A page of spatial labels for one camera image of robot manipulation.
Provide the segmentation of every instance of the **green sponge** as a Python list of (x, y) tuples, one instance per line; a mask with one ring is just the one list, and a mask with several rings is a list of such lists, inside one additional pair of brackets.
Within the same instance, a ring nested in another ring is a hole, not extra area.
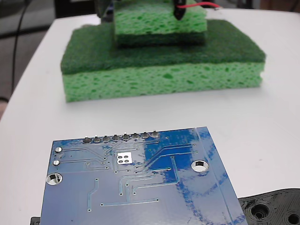
[(192, 7), (178, 21), (173, 0), (115, 2), (115, 38), (121, 46), (201, 44), (207, 30), (206, 10)]
[(208, 20), (200, 46), (115, 48), (113, 26), (75, 30), (61, 62), (67, 101), (257, 87), (265, 54), (232, 24)]

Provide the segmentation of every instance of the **mounting hole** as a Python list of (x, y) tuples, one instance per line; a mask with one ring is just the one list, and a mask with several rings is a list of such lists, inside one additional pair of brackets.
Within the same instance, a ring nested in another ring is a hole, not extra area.
[(269, 208), (263, 204), (258, 204), (251, 209), (251, 213), (256, 219), (266, 218), (269, 212)]
[(202, 161), (202, 160), (197, 160), (191, 164), (191, 167), (196, 172), (204, 172), (204, 171), (208, 170), (209, 166), (208, 166), (207, 162)]
[(291, 214), (288, 218), (288, 221), (290, 224), (298, 224), (300, 222), (300, 218), (296, 214)]
[(47, 176), (46, 182), (49, 185), (57, 185), (61, 183), (62, 181), (62, 176), (59, 173), (51, 173)]

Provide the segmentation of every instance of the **stacked sponges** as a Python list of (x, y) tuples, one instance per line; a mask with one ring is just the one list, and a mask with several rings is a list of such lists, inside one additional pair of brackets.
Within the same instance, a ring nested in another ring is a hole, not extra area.
[(201, 7), (177, 21), (172, 1), (123, 0), (115, 24), (75, 30), (61, 63), (67, 101), (259, 86), (265, 54), (248, 36)]

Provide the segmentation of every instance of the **circuit board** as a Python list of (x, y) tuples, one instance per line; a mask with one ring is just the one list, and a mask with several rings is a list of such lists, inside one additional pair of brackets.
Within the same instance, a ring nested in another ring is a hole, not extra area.
[(54, 141), (41, 225), (246, 225), (206, 127)]

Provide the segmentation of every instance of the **white table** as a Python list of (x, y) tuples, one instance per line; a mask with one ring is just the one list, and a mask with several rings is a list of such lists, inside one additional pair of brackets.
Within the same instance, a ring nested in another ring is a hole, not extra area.
[(40, 216), (52, 141), (86, 135), (207, 126), (238, 197), (300, 188), (300, 14), (223, 9), (217, 16), (267, 53), (260, 88), (69, 104), (60, 60), (72, 30), (99, 19), (56, 20), (0, 122), (1, 224)]

